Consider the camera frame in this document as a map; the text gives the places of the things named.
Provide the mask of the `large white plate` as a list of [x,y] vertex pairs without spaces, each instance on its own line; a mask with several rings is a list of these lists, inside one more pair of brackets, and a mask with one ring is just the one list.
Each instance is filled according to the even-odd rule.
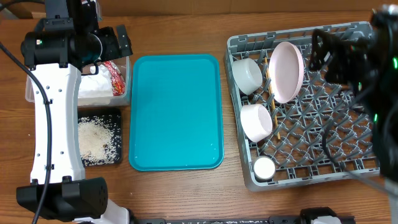
[[274,99],[287,103],[299,93],[304,76],[304,62],[298,47],[279,43],[272,52],[268,68]]

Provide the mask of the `wooden chopstick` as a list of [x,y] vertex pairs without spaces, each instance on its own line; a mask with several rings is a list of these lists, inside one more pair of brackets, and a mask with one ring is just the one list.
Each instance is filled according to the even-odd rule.
[[267,81],[270,81],[269,85],[268,85],[268,89],[269,89],[269,96],[270,96],[270,98],[272,98],[270,101],[271,101],[271,108],[272,108],[272,112],[273,112],[275,110],[275,101],[274,101],[274,92],[272,90],[272,85],[271,85],[271,77],[269,75],[269,64],[268,64],[267,57],[264,58],[264,63],[266,65],[266,78],[267,78]]
[[[275,107],[275,100],[274,100],[274,98],[273,98],[272,101],[271,101],[271,107],[272,107],[272,112],[273,112],[273,114],[274,114],[275,129],[277,130],[279,124],[278,124],[278,120],[277,120],[277,110],[276,110],[276,107]],[[276,135],[277,135],[277,139],[280,140],[280,133],[279,133],[278,131],[276,132]]]

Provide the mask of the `grey-white bowl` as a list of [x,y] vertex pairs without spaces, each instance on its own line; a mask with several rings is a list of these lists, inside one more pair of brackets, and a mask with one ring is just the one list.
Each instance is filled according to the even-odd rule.
[[261,70],[251,58],[234,61],[232,71],[238,88],[246,95],[255,92],[262,85]]

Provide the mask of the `small pink bowl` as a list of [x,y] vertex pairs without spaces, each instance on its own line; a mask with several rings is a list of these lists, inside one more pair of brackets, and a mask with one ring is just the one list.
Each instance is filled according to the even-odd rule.
[[244,105],[240,112],[240,120],[245,135],[252,142],[263,140],[273,130],[271,116],[261,104]]

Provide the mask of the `white cup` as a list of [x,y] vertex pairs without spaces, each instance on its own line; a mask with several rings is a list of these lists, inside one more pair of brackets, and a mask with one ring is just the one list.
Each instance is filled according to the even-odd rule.
[[276,172],[274,161],[267,156],[259,156],[252,165],[254,176],[259,180],[271,180]]

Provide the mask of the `red snack wrapper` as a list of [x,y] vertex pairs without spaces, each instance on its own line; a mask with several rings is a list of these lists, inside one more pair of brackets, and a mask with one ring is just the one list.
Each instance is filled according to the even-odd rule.
[[111,74],[111,84],[113,87],[113,95],[120,96],[123,95],[126,89],[125,81],[121,75],[121,71],[118,66],[112,61],[106,61],[103,63]]

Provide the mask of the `white napkin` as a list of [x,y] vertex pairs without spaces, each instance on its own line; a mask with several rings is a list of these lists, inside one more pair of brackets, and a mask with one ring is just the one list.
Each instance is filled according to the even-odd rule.
[[78,91],[79,98],[100,98],[113,96],[111,74],[104,65],[100,65],[97,75],[81,77]]

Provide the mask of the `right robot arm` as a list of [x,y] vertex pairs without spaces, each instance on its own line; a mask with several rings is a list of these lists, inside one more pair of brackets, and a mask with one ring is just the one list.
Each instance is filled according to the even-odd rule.
[[389,196],[392,222],[397,223],[397,5],[385,4],[373,11],[375,33],[356,41],[315,29],[309,70],[327,67],[328,83],[349,85],[354,99],[348,105],[363,106],[373,125],[373,153],[385,184],[355,174],[354,179]]

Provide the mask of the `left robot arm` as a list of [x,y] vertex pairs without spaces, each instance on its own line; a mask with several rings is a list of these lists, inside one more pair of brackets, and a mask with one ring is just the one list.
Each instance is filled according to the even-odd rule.
[[96,1],[46,1],[40,27],[21,45],[35,102],[35,155],[18,204],[36,218],[77,223],[129,223],[131,213],[108,197],[103,178],[87,179],[78,143],[78,90],[83,68],[127,57],[124,26],[98,25]]

